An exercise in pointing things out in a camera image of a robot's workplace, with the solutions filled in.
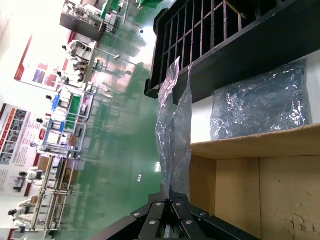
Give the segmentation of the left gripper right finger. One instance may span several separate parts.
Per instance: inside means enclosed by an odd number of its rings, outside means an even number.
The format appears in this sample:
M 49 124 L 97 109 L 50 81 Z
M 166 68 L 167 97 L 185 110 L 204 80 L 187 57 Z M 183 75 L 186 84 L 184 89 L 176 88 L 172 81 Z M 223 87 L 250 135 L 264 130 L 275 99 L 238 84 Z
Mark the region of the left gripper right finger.
M 192 205 L 186 198 L 172 202 L 182 235 L 199 240 L 256 240 L 257 237 Z

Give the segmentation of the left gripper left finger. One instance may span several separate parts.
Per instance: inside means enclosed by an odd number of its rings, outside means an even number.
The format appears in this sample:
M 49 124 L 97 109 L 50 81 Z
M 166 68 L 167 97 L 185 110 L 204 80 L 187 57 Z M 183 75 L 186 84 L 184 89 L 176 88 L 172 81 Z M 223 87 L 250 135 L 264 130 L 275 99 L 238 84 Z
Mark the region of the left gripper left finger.
M 162 240 L 166 201 L 149 196 L 148 203 L 93 236 L 95 240 Z

